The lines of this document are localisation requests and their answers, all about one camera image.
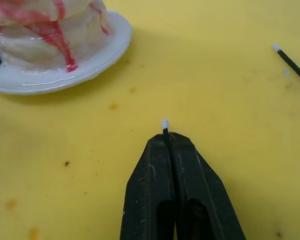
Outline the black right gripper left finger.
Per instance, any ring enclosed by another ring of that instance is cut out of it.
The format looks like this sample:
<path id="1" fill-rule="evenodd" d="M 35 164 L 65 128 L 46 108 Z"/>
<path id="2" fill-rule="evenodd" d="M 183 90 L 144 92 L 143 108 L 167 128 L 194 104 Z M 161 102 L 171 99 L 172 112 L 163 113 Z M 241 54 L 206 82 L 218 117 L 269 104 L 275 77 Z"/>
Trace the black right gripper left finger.
<path id="1" fill-rule="evenodd" d="M 176 222 L 171 161 L 163 135 L 146 143 L 125 190 L 120 239 L 172 240 Z"/>

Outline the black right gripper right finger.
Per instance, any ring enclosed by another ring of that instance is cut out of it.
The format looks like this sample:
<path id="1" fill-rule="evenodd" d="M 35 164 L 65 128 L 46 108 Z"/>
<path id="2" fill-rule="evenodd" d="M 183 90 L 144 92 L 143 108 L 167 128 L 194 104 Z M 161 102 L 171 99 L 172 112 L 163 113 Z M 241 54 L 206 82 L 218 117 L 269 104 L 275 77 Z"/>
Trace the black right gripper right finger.
<path id="1" fill-rule="evenodd" d="M 181 134 L 169 135 L 169 152 L 178 207 L 179 240 L 244 240 L 246 237 L 219 176 Z"/>

